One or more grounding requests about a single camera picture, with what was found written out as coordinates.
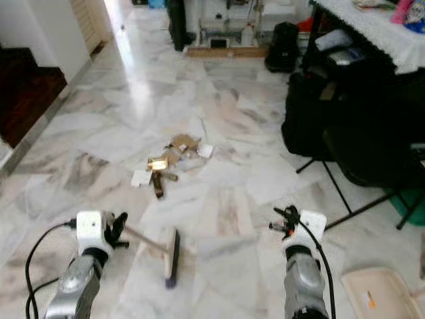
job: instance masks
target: wooden stair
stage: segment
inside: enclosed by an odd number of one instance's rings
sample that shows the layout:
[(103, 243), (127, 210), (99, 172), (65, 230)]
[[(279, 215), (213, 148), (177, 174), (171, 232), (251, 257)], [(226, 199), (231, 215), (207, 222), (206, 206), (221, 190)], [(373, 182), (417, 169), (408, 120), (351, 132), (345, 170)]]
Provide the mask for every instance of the wooden stair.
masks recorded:
[(62, 71), (38, 67), (30, 49), (0, 49), (0, 136), (15, 148), (65, 86)]

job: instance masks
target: door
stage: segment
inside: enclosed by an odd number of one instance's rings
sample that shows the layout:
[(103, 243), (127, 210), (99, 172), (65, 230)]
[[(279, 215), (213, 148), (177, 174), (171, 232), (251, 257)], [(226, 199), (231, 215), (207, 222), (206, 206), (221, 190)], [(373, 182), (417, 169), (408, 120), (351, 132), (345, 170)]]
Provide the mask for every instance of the door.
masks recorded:
[(70, 0), (72, 10), (86, 42), (87, 50), (91, 53), (99, 45), (101, 38), (96, 30), (95, 22), (86, 1), (89, 0)]

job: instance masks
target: table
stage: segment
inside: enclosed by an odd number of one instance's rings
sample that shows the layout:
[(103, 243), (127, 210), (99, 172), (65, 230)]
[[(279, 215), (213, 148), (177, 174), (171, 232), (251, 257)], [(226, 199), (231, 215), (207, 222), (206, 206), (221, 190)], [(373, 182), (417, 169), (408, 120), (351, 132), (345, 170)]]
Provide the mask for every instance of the table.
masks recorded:
[(355, 8), (352, 0), (313, 0), (313, 5), (314, 24), (303, 63), (308, 62), (308, 54), (314, 45), (323, 10), (326, 10), (387, 54), (396, 67), (396, 74), (415, 72), (425, 67), (425, 35), (391, 23), (393, 11), (360, 11)]

